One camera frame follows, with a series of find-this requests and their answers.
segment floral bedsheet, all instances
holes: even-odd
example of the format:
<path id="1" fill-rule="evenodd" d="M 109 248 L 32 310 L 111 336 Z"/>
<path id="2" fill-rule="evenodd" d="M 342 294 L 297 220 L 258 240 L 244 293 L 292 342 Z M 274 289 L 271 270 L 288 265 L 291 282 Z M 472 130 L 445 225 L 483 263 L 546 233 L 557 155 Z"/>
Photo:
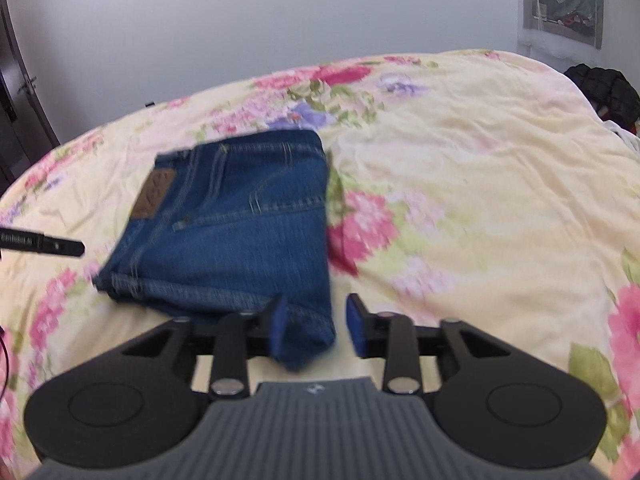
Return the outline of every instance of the floral bedsheet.
<path id="1" fill-rule="evenodd" d="M 90 283 L 156 153 L 267 128 L 313 128 L 328 153 L 338 341 L 301 374 L 252 360 L 254 385 L 379 381 L 382 364 L 358 360 L 344 326 L 344 298 L 357 292 L 419 324 L 465 319 L 587 381 L 609 414 L 595 463 L 619 480 L 640 468 L 640 161 L 564 76 L 475 50 L 213 88 L 90 131 L 20 178 L 0 200 L 0 224 L 87 249 L 79 260 L 2 255 L 11 375 L 0 456 L 18 477 L 37 464 L 22 425 L 34 388 L 165 319 Z M 423 364 L 437 388 L 432 360 Z"/>

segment bed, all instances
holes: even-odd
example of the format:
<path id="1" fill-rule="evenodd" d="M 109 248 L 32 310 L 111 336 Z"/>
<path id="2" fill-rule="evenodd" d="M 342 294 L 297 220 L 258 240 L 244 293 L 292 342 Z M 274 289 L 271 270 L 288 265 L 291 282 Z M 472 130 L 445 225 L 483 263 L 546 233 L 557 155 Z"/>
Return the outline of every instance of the bed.
<path id="1" fill-rule="evenodd" d="M 344 299 L 417 324 L 466 320 L 588 382 L 608 425 L 594 462 L 640 468 L 640 160 L 563 75 L 506 52 L 375 56 L 235 82 L 96 128 L 49 153 L 0 200 L 0 224 L 81 239 L 81 259 L 5 251 L 0 324 L 10 350 L 0 456 L 38 463 L 22 410 L 43 381 L 166 318 L 98 294 L 156 153 L 267 128 L 318 131 L 331 165 L 327 234 L 335 346 L 289 374 L 371 375 Z M 424 358 L 426 389 L 438 387 Z M 206 386 L 206 366 L 194 388 Z"/>

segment pile of clothes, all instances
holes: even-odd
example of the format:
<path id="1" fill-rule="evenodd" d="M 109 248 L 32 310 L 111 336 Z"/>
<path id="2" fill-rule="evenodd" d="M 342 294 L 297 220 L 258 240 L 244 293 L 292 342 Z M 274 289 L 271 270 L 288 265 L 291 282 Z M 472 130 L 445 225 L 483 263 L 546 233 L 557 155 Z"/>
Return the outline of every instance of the pile of clothes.
<path id="1" fill-rule="evenodd" d="M 621 72 L 580 63 L 567 69 L 564 75 L 582 91 L 603 121 L 611 120 L 638 134 L 640 97 Z"/>

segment denim fabric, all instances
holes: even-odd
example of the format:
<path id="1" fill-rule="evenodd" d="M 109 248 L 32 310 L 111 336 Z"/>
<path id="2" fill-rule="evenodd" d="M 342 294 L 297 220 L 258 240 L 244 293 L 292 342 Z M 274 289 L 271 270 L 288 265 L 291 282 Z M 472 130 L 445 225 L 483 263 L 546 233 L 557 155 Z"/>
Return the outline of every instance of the denim fabric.
<path id="1" fill-rule="evenodd" d="M 129 219 L 94 277 L 116 301 L 196 322 L 289 300 L 278 355 L 296 369 L 329 347 L 332 323 L 324 195 L 315 132 L 279 130 L 158 155 L 175 178 L 152 218 Z"/>

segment blue denim jeans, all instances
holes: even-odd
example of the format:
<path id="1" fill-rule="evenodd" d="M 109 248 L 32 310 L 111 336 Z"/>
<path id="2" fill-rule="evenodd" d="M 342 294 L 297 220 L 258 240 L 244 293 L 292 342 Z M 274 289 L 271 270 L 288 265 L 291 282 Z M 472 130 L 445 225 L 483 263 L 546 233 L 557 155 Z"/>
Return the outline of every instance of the blue denim jeans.
<path id="1" fill-rule="evenodd" d="M 175 177 L 151 218 L 129 222 L 94 277 L 116 301 L 195 322 L 289 300 L 272 356 L 296 369 L 334 342 L 318 135 L 268 131 L 158 155 Z"/>

